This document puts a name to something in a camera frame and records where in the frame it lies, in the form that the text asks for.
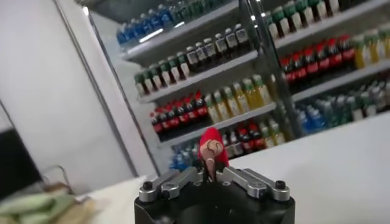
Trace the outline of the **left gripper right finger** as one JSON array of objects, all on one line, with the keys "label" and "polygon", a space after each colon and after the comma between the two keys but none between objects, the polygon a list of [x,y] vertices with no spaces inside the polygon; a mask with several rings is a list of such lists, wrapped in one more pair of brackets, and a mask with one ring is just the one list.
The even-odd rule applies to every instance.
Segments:
[{"label": "left gripper right finger", "polygon": [[252,169],[225,167],[222,172],[218,172],[218,180],[236,183],[252,198],[261,199],[269,195],[275,201],[289,200],[289,187],[284,181],[272,181]]}]

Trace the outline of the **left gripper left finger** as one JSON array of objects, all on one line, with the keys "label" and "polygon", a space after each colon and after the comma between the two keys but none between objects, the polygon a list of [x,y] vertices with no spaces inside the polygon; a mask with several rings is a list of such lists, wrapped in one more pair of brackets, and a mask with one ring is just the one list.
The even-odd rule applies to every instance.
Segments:
[{"label": "left gripper left finger", "polygon": [[158,197],[168,200],[176,198],[188,183],[201,181],[203,174],[195,167],[188,167],[182,172],[170,170],[154,181],[145,181],[139,189],[138,199],[143,203],[152,203]]}]

